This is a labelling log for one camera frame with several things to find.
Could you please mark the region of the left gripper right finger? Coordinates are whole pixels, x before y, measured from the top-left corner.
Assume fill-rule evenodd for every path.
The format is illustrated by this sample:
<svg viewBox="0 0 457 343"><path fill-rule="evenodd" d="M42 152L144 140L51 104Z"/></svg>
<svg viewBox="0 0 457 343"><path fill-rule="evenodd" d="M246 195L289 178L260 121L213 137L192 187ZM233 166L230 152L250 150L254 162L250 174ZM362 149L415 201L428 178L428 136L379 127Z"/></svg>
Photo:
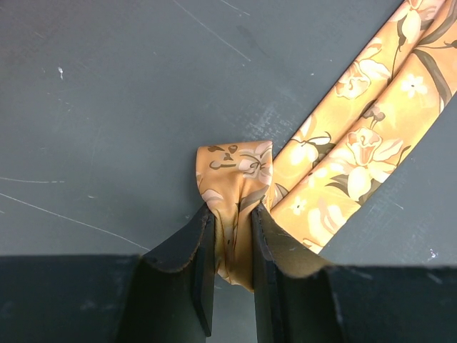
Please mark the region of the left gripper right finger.
<svg viewBox="0 0 457 343"><path fill-rule="evenodd" d="M337 284L348 268L306 248L264 205L251 225L258 342L352 342Z"/></svg>

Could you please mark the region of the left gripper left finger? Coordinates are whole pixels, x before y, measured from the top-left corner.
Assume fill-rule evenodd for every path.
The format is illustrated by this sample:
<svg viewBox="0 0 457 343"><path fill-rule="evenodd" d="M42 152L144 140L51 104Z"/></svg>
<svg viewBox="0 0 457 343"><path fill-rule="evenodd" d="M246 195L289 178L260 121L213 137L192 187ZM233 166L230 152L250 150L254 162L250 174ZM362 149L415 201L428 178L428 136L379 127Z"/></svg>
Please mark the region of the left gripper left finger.
<svg viewBox="0 0 457 343"><path fill-rule="evenodd" d="M188 224L142 256L118 342L205 342L211 336L215 217L203 205Z"/></svg>

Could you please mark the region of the orange patterned tie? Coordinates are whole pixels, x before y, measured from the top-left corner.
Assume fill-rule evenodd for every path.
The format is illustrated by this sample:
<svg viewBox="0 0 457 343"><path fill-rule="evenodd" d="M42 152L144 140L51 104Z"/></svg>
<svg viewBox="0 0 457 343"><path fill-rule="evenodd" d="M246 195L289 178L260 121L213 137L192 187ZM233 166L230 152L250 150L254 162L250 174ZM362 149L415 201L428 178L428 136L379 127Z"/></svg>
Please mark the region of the orange patterned tie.
<svg viewBox="0 0 457 343"><path fill-rule="evenodd" d="M456 93L456 3L405 1L277 155L270 141L200 147L215 271L253 287L251 213L263 205L319 253L398 168Z"/></svg>

